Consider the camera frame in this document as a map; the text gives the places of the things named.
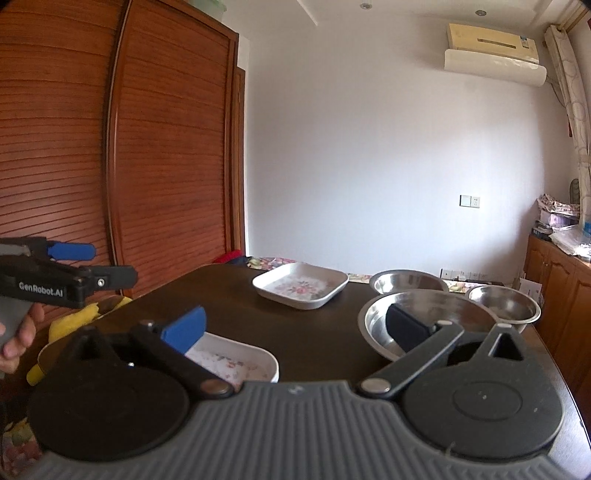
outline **silver rivet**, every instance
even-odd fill
[[[201,390],[209,395],[224,395],[230,391],[230,384],[217,378],[210,378],[201,383]]]
[[[388,380],[383,378],[367,378],[361,382],[361,388],[367,393],[380,395],[382,393],[388,393],[392,385]]]

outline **blue gripper pad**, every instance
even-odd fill
[[[205,333],[206,320],[203,307],[197,307],[163,329],[160,338],[184,355]]]
[[[55,260],[88,261],[96,256],[96,248],[92,244],[51,242],[47,254]]]

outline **light switch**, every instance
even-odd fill
[[[472,206],[472,197],[469,195],[460,195],[460,207]]]

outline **wooden cabinet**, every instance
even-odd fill
[[[182,0],[9,2],[0,235],[92,242],[134,296],[234,248],[237,47]]]
[[[535,327],[591,427],[591,265],[531,236],[524,270],[543,286]]]

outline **white square dish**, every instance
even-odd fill
[[[277,383],[279,380],[279,363],[271,352],[209,332],[185,356],[231,383],[236,390],[245,381]]]
[[[266,299],[299,310],[313,310],[343,290],[348,281],[344,272],[297,262],[255,277],[252,285]]]

